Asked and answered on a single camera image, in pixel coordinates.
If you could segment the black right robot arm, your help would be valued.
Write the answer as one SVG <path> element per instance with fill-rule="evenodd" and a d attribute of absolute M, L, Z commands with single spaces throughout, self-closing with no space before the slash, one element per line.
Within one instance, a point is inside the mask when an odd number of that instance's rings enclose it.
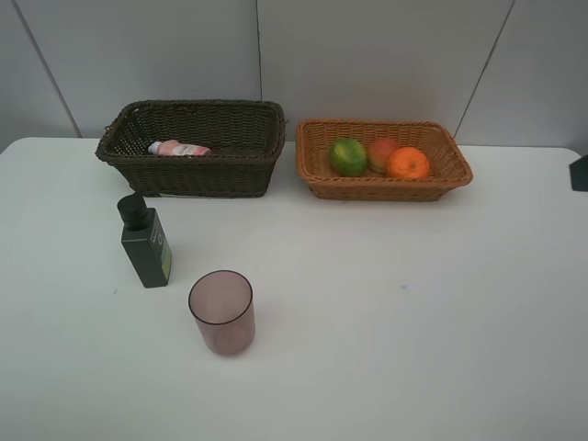
<path fill-rule="evenodd" d="M 569 165 L 571 188 L 577 192 L 588 191 L 588 155 Z"/>

